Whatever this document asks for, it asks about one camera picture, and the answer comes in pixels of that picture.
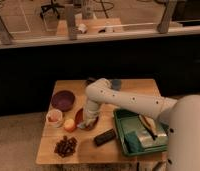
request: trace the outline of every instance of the small cup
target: small cup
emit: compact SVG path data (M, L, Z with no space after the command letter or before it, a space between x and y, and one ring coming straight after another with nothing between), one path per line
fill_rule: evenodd
M105 32L106 33L113 33L114 32L114 27L109 22L106 23Z
M46 115L46 121L54 128L58 128L63 124L63 113L58 109L51 109Z
M119 91L121 89L122 82L120 79L111 80L111 89Z
M85 34L88 30L87 26L83 23L81 23L79 26L78 26L78 30L82 33L82 34Z

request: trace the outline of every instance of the food item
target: food item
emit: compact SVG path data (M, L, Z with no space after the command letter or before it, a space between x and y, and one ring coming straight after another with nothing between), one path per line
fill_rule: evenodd
M97 146L100 146L112 139L116 138L116 133L113 129L110 129L100 135L97 135L95 138L94 138L94 142Z
M77 146L77 140L74 137L68 139L67 136L63 136L63 139L57 142L54 152L61 157L67 157L75 153Z
M49 125L58 128L63 124L63 113L58 109L51 109L46 115L46 121Z
M66 119L64 122L64 129L68 132L73 132L76 129L76 124L73 119Z
M153 139L155 139L158 136L155 121L143 115L139 115L139 119L144 127L153 135Z

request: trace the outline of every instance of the bowl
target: bowl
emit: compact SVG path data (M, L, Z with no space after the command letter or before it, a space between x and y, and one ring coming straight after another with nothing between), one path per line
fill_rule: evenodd
M82 109L79 109L75 115L75 124L78 128L83 129L85 131L90 131L90 130L94 129L98 122L98 117L96 118L95 122L89 126L85 126L83 121L84 120L83 120L83 108L82 108Z
M55 128L60 127L63 124L62 111L58 109L49 110L46 115L46 122Z
M75 95L73 92L62 90L52 96L51 105L62 112L67 112L72 109L74 101Z

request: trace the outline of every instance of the green tray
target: green tray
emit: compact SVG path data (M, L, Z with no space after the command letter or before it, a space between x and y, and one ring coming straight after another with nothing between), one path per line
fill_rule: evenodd
M151 140L151 142L153 143L149 145L149 143L146 140L140 141L141 140L140 132L142 132L143 134L143 131L146 129L142 125L138 114L130 112L125 109L115 109L113 113L115 118L117 134L125 156L138 156L138 155L167 150L167 139L168 139L166 136L168 129L167 125L156 122L157 131L160 132L159 135L165 135L165 136L159 136L156 139L156 141ZM130 135L130 140L133 140L133 146L131 146L131 143L128 141L129 135Z

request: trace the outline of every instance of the purple bowl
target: purple bowl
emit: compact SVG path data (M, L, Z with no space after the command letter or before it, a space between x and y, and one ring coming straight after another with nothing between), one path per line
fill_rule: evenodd
M53 95L51 105L62 112L69 111L74 104L75 96L71 91L62 90Z

